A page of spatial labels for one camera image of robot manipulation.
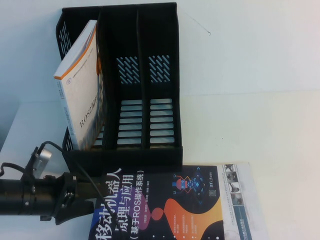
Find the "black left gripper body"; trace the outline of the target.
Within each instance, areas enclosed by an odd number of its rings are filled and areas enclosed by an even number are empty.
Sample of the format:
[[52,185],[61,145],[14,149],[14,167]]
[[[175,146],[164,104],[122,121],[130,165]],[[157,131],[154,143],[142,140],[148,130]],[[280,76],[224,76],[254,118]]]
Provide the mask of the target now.
[[75,204],[77,179],[74,177],[71,173],[65,172],[53,180],[54,207],[52,216],[57,226],[78,217]]

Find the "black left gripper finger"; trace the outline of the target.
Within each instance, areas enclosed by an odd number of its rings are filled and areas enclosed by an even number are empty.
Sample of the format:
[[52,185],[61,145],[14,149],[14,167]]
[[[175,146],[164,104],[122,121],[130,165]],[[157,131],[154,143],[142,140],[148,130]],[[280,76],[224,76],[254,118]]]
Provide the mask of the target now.
[[80,199],[89,200],[99,198],[97,190],[93,185],[84,179],[78,179],[76,184],[76,196]]
[[76,214],[75,217],[90,215],[94,212],[94,202],[91,200],[78,199],[75,201]]

